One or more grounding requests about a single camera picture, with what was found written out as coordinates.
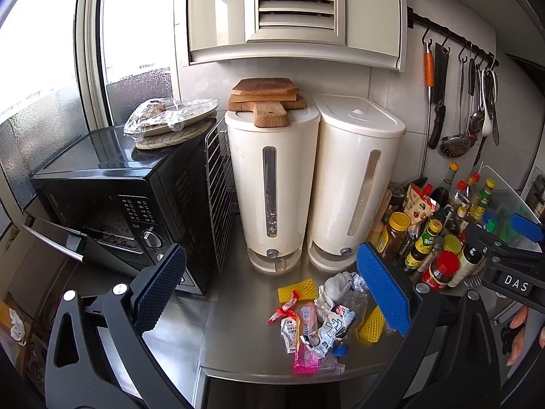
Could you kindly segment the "right hand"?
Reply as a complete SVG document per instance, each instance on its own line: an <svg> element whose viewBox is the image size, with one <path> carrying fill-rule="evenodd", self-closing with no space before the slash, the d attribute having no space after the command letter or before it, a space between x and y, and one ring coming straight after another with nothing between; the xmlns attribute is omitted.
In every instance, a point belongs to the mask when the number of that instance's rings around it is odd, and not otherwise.
<svg viewBox="0 0 545 409"><path fill-rule="evenodd" d="M518 309L518 312L515 313L509 325L512 330L519 329L519 331L518 334L515 335L514 341L512 342L512 351L506 362L506 366L512 366L518 360L518 358L521 357L521 354L524 351L524 337L526 332L527 320L528 307L521 306L521 308Z"/></svg>

